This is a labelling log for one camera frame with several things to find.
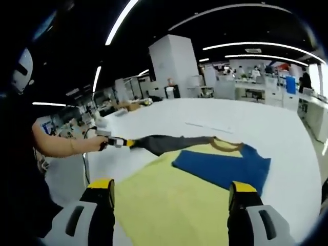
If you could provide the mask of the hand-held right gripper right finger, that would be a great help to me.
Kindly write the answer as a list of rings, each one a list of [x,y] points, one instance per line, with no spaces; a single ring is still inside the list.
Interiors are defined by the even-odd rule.
[[[270,205],[264,205],[251,185],[233,181],[230,186],[229,245],[294,245],[288,222]]]

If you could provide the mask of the person's left hand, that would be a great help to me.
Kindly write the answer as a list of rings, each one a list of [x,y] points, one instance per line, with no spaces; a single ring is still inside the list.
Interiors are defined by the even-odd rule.
[[[102,151],[108,144],[108,138],[105,136],[95,136],[89,139],[90,152]]]

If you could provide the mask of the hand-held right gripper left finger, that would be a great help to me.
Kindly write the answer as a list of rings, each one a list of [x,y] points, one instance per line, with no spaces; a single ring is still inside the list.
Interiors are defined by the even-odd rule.
[[[53,219],[50,245],[112,245],[115,182],[90,183],[79,201],[64,207]]]

